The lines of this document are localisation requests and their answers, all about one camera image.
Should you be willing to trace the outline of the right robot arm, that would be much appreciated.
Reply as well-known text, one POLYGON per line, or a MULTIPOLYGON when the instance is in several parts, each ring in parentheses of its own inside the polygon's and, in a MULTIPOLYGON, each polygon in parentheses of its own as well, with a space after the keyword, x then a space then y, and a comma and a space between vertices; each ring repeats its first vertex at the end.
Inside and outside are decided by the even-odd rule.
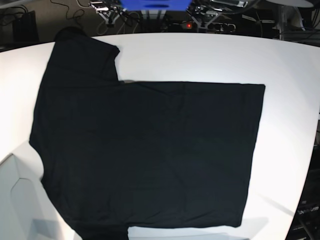
POLYGON ((108 28, 113 28, 122 12, 127 10, 123 7, 120 0, 90 0, 89 6, 102 17, 103 22, 108 28))

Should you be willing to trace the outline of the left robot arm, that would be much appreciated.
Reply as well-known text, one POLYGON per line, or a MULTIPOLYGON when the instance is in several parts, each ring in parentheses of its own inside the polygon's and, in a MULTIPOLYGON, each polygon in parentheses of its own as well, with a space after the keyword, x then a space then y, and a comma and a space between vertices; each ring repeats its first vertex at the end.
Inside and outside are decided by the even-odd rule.
POLYGON ((186 9, 198 33, 205 33, 219 17, 241 14, 249 9, 248 0, 192 0, 186 9))

